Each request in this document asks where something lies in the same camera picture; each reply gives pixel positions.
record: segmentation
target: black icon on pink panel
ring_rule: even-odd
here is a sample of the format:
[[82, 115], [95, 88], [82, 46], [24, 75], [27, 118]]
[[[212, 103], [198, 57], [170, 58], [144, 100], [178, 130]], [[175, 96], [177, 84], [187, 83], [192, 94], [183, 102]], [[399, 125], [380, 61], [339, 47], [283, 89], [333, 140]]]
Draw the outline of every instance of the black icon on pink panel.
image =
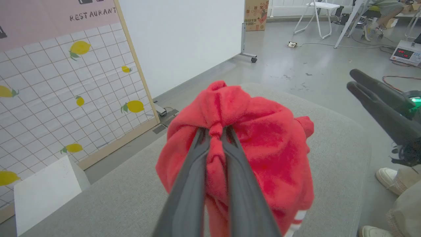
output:
[[6, 38], [6, 37], [7, 37], [6, 33], [3, 31], [3, 29], [0, 26], [0, 39]]
[[87, 4], [87, 3], [92, 3], [92, 0], [78, 0], [79, 4]]

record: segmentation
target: white block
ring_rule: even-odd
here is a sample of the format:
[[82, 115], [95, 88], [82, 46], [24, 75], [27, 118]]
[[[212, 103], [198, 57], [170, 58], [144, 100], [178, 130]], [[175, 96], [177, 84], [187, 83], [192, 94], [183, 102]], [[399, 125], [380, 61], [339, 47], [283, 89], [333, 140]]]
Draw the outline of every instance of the white block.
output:
[[90, 186], [85, 172], [68, 156], [15, 185], [18, 236]]

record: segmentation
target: red cloth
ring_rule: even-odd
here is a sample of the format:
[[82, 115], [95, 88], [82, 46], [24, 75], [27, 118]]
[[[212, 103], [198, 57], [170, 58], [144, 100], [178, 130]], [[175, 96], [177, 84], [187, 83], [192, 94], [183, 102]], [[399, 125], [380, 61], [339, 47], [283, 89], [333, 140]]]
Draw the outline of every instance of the red cloth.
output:
[[171, 122], [156, 171], [167, 192], [180, 171], [198, 127], [209, 129], [206, 206], [213, 237], [229, 235], [228, 199], [222, 150], [223, 127], [232, 125], [282, 235], [299, 210], [310, 208], [314, 194], [306, 139], [314, 125], [308, 117], [271, 100], [251, 98], [239, 86], [212, 83]]

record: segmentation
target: wooden strip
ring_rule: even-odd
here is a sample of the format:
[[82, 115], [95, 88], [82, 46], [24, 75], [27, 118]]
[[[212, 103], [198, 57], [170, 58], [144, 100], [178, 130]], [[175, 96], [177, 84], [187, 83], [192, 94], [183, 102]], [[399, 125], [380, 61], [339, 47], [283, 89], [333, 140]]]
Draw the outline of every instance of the wooden strip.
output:
[[12, 203], [0, 211], [0, 224], [15, 215], [15, 204]]
[[156, 120], [150, 120], [148, 122], [143, 123], [140, 126], [135, 127], [133, 130], [128, 132], [122, 138], [115, 140], [111, 144], [108, 144], [107, 146], [105, 146], [101, 150], [93, 153], [92, 155], [88, 156], [86, 159], [79, 162], [78, 163], [79, 167], [82, 170], [85, 170], [85, 169], [91, 167], [92, 165], [94, 165], [98, 161], [102, 160], [103, 158], [105, 158], [109, 154], [113, 153], [114, 151], [116, 151], [120, 147], [126, 145], [131, 140], [135, 139], [136, 137], [140, 136], [141, 134], [145, 133], [146, 131], [155, 127], [156, 125], [158, 125]]
[[140, 63], [139, 63], [139, 60], [137, 58], [136, 51], [134, 50], [133, 42], [130, 38], [129, 30], [127, 29], [126, 21], [124, 20], [123, 11], [121, 11], [120, 2], [118, 0], [114, 0], [114, 4], [115, 4], [115, 7], [117, 9], [118, 17], [120, 18], [121, 26], [123, 27], [124, 34], [126, 35], [127, 43], [129, 44], [130, 51], [133, 55], [134, 62], [136, 63], [137, 69], [138, 69], [139, 74], [140, 74], [140, 78], [142, 79], [143, 86], [145, 87], [146, 94], [148, 95], [149, 102], [151, 103], [152, 110], [154, 111], [155, 118], [156, 118], [157, 122], [160, 123], [158, 113], [155, 109], [155, 104], [154, 104], [154, 102], [151, 98], [151, 93], [149, 92], [148, 85], [146, 84], [145, 76], [143, 75], [142, 68], [140, 67]]

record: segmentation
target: lemon print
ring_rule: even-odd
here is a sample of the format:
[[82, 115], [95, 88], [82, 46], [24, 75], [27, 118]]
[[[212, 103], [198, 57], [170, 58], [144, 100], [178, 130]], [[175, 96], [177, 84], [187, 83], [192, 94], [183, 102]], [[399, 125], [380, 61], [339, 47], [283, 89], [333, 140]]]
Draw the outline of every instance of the lemon print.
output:
[[77, 143], [73, 143], [70, 145], [67, 145], [66, 147], [63, 147], [63, 149], [60, 151], [60, 154], [62, 152], [67, 153], [67, 151], [72, 152], [72, 153], [76, 153], [83, 150], [82, 146], [77, 144]]
[[90, 46], [91, 45], [85, 41], [74, 42], [70, 47], [70, 58], [77, 61], [74, 58], [80, 58], [79, 55], [86, 54], [89, 51]]
[[138, 113], [144, 110], [143, 103], [138, 100], [129, 101], [128, 103], [125, 103], [123, 106], [121, 106], [120, 111], [122, 113], [123, 110], [127, 112], [127, 109], [129, 109], [133, 113]]
[[78, 96], [78, 95], [75, 96], [75, 99], [76, 99], [76, 104], [78, 106], [82, 106], [85, 103], [85, 100], [82, 97]]
[[19, 179], [20, 178], [18, 177], [18, 175], [13, 173], [12, 171], [0, 171], [0, 186], [11, 184]]
[[129, 68], [129, 67], [127, 67], [127, 66], [122, 66], [122, 67], [121, 67], [121, 70], [123, 70], [123, 72], [125, 72], [125, 73], [129, 73], [129, 72], [131, 72], [131, 71], [132, 71], [132, 69], [131, 69], [131, 68]]
[[16, 92], [13, 89], [12, 89], [12, 91], [10, 91], [7, 87], [0, 86], [0, 97], [13, 97], [17, 94], [19, 94], [19, 90], [18, 90], [18, 92]]

